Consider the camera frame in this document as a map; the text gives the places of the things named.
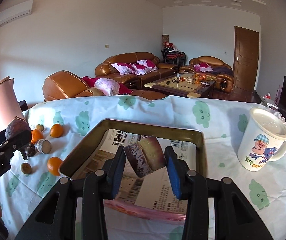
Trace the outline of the pink floral pillow left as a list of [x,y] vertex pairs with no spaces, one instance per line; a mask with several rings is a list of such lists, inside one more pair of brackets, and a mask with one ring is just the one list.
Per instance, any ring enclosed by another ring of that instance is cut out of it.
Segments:
[[114,67],[120,73],[120,75],[136,74],[135,69],[130,63],[117,62],[111,64],[111,66]]

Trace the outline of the brown wooden door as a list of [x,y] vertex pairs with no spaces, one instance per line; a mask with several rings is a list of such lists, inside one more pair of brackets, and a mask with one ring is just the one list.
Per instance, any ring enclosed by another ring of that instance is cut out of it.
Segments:
[[235,26],[234,85],[252,91],[259,66],[260,36],[257,31]]

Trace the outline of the dark round mangosteen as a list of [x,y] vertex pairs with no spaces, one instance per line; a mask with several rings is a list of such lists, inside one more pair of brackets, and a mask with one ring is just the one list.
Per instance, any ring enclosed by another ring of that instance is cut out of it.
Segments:
[[27,147],[25,149],[25,154],[29,158],[33,157],[36,154],[36,148],[35,148],[35,145],[32,142],[30,142],[27,145]]

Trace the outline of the pink electric kettle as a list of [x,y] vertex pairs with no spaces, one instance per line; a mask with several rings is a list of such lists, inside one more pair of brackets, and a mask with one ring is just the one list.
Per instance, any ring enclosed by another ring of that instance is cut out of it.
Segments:
[[14,78],[9,76],[0,80],[0,131],[6,129],[16,116],[24,119],[13,85]]

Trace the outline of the white cloud print tablecloth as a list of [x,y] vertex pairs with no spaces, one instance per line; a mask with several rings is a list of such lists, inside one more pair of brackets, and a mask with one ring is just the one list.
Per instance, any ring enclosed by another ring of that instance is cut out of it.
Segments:
[[[35,105],[25,113],[32,128],[43,124],[49,129],[54,121],[59,121],[63,122],[66,133],[51,142],[51,154],[36,154],[28,161],[32,174],[22,174],[23,159],[20,152],[15,152],[11,169],[0,178],[0,205],[8,239],[16,237],[59,179],[48,172],[48,159],[55,156],[64,160],[81,139],[106,118],[202,131],[208,176],[212,179],[230,177],[251,201],[272,237],[286,239],[286,154],[258,172],[243,168],[236,157],[252,107],[263,108],[254,103],[177,96],[153,101],[138,96],[95,96]],[[201,121],[196,109],[209,110],[210,117]],[[76,117],[89,125],[85,132],[80,131],[81,123],[76,123]],[[254,196],[259,190],[266,192],[261,203]],[[110,208],[106,208],[106,221],[109,239],[181,239],[183,233],[183,225],[141,219]]]

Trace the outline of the white cartoon pig mug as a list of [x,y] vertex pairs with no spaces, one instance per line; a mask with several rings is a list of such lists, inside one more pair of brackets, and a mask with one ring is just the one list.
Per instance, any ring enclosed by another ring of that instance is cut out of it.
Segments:
[[261,108],[251,108],[250,117],[238,148],[237,158],[249,171],[256,172],[268,162],[286,154],[286,123]]

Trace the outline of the small brown fruit far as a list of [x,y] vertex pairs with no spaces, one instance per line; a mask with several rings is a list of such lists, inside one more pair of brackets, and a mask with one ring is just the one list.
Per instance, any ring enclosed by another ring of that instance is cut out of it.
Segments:
[[36,129],[40,130],[41,132],[44,131],[44,126],[42,124],[37,124]]

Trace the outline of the large orange tangerine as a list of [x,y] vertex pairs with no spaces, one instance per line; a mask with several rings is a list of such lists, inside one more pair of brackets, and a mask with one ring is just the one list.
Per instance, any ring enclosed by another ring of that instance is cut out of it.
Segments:
[[44,139],[44,135],[43,132],[39,129],[33,129],[31,131],[31,135],[32,135],[32,139],[31,139],[31,143],[32,144],[36,144],[38,141],[43,140]]

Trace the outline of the purple round passion fruit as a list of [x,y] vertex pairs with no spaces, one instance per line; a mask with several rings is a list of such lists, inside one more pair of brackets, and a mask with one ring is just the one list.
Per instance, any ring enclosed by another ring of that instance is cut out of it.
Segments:
[[10,139],[23,131],[30,131],[31,128],[24,118],[16,116],[5,130],[5,139]]

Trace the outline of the cut sugarcane piece patterned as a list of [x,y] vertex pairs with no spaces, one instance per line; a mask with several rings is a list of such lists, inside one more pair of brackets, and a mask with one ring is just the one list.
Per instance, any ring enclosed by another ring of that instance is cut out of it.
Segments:
[[51,152],[51,142],[45,139],[40,139],[35,143],[35,148],[38,152],[49,154]]

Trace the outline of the cut purple sugarcane chunk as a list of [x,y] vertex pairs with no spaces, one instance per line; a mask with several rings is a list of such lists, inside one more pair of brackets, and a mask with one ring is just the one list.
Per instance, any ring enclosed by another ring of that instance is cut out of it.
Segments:
[[150,136],[124,147],[133,171],[139,178],[166,166],[163,150],[156,137]]

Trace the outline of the orange kumquat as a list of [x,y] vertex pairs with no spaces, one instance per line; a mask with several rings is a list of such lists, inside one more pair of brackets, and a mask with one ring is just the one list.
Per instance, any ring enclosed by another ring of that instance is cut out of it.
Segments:
[[63,163],[63,160],[58,158],[58,157],[51,157],[51,158],[49,158],[48,162],[47,162],[48,171],[52,175],[59,177],[60,176],[59,168],[60,168],[62,163]]
[[64,133],[64,127],[61,124],[54,124],[50,129],[50,136],[53,138],[59,138]]

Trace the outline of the white wall air conditioner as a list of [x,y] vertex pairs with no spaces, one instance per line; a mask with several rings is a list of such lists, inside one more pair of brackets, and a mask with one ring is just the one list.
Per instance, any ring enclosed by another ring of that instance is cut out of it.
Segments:
[[25,17],[32,13],[33,0],[28,0],[16,4],[0,12],[0,26],[8,24],[14,20]]

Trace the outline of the wooden coffee table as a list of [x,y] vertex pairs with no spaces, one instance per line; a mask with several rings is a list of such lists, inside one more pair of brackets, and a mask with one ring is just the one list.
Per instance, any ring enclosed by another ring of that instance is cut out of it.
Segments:
[[144,87],[166,95],[206,98],[212,94],[215,84],[215,76],[183,72],[146,83]]

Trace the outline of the pink floral pillow right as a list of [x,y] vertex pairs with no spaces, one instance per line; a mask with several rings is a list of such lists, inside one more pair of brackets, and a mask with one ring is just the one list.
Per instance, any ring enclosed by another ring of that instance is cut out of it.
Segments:
[[151,60],[136,61],[132,67],[135,69],[136,75],[145,75],[159,69]]

